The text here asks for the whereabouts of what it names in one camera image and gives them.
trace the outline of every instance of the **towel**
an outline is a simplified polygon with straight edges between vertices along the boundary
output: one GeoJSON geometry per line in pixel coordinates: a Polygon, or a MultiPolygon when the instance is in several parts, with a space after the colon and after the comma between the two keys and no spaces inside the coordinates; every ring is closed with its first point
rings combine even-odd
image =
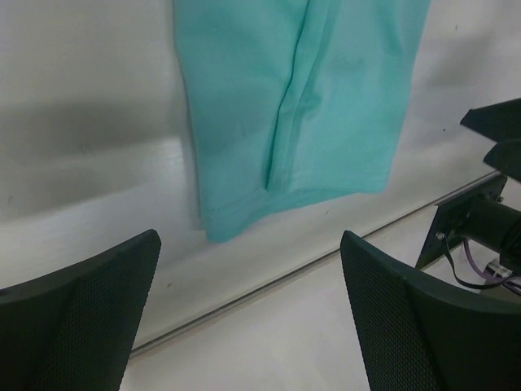
{"type": "Polygon", "coordinates": [[[429,2],[174,0],[210,240],[385,188],[429,2]]]}

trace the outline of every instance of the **turquoise fabric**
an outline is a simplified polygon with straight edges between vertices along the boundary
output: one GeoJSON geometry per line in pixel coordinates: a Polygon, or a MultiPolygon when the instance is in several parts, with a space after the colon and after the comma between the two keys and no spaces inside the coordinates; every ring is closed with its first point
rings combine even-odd
{"type": "Polygon", "coordinates": [[[207,237],[382,191],[429,0],[175,0],[207,237]]]}

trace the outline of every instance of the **purple cable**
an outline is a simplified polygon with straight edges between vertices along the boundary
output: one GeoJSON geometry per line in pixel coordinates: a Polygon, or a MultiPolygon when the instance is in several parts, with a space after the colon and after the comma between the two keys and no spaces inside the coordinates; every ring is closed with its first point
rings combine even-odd
{"type": "Polygon", "coordinates": [[[486,275],[483,271],[479,269],[479,267],[475,264],[474,258],[471,254],[471,246],[469,246],[469,239],[463,240],[463,248],[465,249],[466,259],[469,261],[472,270],[475,271],[479,277],[484,278],[491,283],[498,283],[503,279],[501,277],[492,277],[491,275],[486,275]]]}

